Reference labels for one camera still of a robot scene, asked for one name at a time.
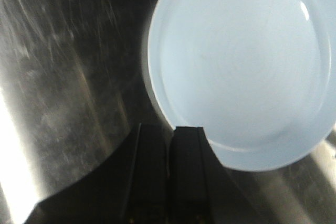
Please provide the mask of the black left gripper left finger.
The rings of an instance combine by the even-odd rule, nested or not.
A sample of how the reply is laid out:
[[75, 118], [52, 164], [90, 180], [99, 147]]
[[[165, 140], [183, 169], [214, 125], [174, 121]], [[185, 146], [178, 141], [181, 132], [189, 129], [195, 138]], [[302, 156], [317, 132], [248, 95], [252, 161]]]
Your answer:
[[122, 223], [165, 223], [166, 145], [158, 125], [135, 126], [121, 145], [126, 171]]

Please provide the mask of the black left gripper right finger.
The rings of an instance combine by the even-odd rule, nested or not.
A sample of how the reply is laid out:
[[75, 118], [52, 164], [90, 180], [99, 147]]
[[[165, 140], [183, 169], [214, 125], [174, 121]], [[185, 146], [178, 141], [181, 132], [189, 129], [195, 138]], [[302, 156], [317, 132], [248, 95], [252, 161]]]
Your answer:
[[206, 176], [211, 151], [201, 127], [178, 126], [169, 148], [169, 198], [173, 223], [214, 223]]

